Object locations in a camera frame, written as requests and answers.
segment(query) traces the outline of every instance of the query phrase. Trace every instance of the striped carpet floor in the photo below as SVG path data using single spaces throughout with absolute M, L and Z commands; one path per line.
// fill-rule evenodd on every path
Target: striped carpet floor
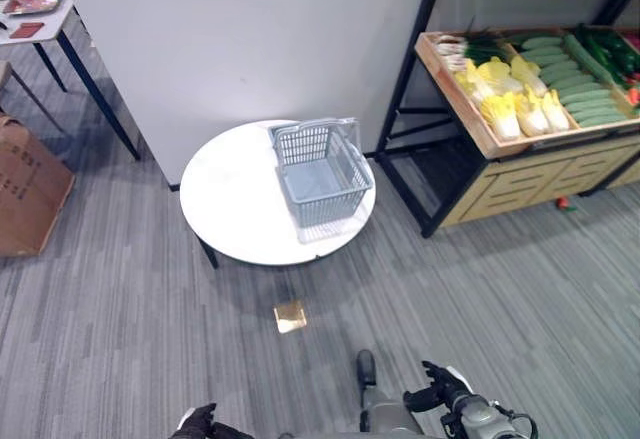
M 128 112 L 77 21 L 67 34 Z M 526 411 L 543 438 L 640 437 L 640 185 L 420 238 L 374 166 L 370 223 L 318 262 L 213 271 L 151 154 L 134 163 L 56 44 L 63 94 L 29 46 L 0 49 L 73 131 L 56 135 L 15 83 L 2 106 L 78 172 L 46 251 L 0 260 L 0 437 L 159 438 L 183 411 L 258 438 L 357 429 L 353 359 L 381 386 L 425 385 L 421 359 Z M 280 335 L 273 307 L 309 324 Z M 419 420 L 442 435 L 436 412 Z

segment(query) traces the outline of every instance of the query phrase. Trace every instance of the round white table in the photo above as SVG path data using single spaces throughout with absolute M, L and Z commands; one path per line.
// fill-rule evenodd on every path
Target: round white table
M 328 227 L 296 226 L 276 175 L 269 135 L 270 127 L 282 124 L 295 121 L 236 127 L 202 146 L 189 161 L 180 183 L 180 204 L 205 245 L 249 263 L 299 264 L 340 249 L 366 224 L 375 203 L 375 180 L 353 217 Z M 303 243 L 300 238 L 313 240 Z M 209 258 L 216 267 L 215 256 Z

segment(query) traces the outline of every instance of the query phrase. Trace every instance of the brown cardboard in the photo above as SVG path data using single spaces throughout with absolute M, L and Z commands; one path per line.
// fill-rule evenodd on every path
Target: brown cardboard
M 26 127 L 0 116 L 0 256 L 42 252 L 73 181 Z

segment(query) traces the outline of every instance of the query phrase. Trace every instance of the plate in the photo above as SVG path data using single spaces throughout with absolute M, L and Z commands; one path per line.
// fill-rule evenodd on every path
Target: plate
M 58 0 L 33 0 L 28 4 L 20 4 L 16 0 L 9 0 L 2 12 L 8 16 L 22 16 L 24 14 L 37 14 L 50 12 L 58 7 Z

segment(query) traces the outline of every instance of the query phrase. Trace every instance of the wooden crate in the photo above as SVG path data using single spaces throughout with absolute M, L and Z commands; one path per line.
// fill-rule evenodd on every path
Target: wooden crate
M 522 159 L 492 162 L 442 225 L 493 216 L 589 190 L 639 151 L 640 136 L 631 136 Z M 635 174 L 640 175 L 640 164 L 636 166 Z
M 618 177 L 618 179 L 613 181 L 609 188 L 624 186 L 625 184 L 631 184 L 632 182 L 640 182 L 640 159 L 638 159 L 633 166 Z
M 509 33 L 517 32 L 526 31 L 509 31 Z M 522 136 L 517 140 L 509 142 L 501 141 L 483 119 L 476 105 L 455 80 L 453 74 L 447 68 L 443 57 L 437 52 L 435 41 L 442 34 L 445 33 L 434 32 L 421 34 L 416 43 L 416 52 L 446 96 L 478 149 L 488 159 L 513 156 L 530 148 L 544 148 L 580 142 L 588 138 L 604 137 L 612 131 L 626 132 L 629 130 L 637 130 L 640 132 L 640 117 L 588 128 L 580 128 L 575 121 L 571 119 L 573 129 L 566 132 L 545 134 L 537 137 Z M 506 46 L 507 51 L 515 54 L 515 50 L 513 50 L 513 48 L 509 49 L 509 47 L 510 46 Z M 614 91 L 613 97 L 618 101 L 619 106 L 623 108 L 623 110 L 631 110 L 631 106 L 622 92 Z

